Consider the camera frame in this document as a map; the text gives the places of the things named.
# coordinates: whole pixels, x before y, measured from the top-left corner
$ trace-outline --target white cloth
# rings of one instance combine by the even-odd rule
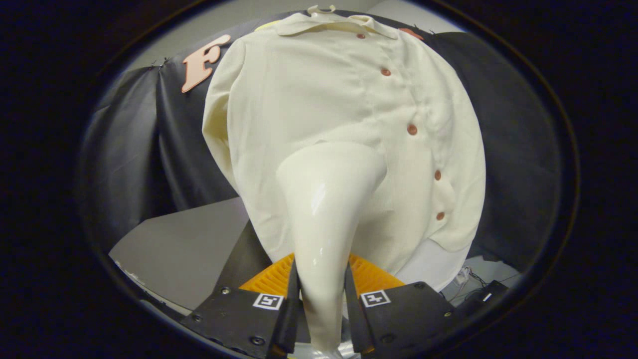
[[[439,254],[464,259],[486,172],[479,124],[454,69],[416,37],[371,17],[309,12],[236,39],[205,101],[206,143],[266,253],[277,261],[293,252],[278,165],[323,140],[369,146],[388,167],[360,218],[353,254],[391,274],[429,240]]]
[[[394,276],[405,284],[422,280],[440,292],[459,273],[469,251],[470,245],[467,245],[457,252],[448,252],[437,242],[426,239],[419,243],[408,262]]]

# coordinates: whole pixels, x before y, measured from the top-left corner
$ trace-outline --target black cloth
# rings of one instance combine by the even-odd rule
[[[237,194],[201,134],[212,78],[187,93],[184,58],[229,34],[232,42],[291,11],[213,34],[152,66],[122,74],[96,106],[76,173],[75,198],[90,239],[108,252],[145,219],[224,201]],[[350,16],[360,13],[336,11]],[[424,38],[455,69],[477,114],[486,154],[486,201],[469,256],[533,264],[556,219],[561,163],[553,119],[525,76],[468,33],[426,33],[370,15]],[[219,61],[206,66],[215,71]]]

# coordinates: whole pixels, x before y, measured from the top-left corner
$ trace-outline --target white cone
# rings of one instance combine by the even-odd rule
[[[383,181],[383,157],[350,142],[323,142],[283,160],[283,191],[312,346],[341,342],[343,281],[362,209]]]

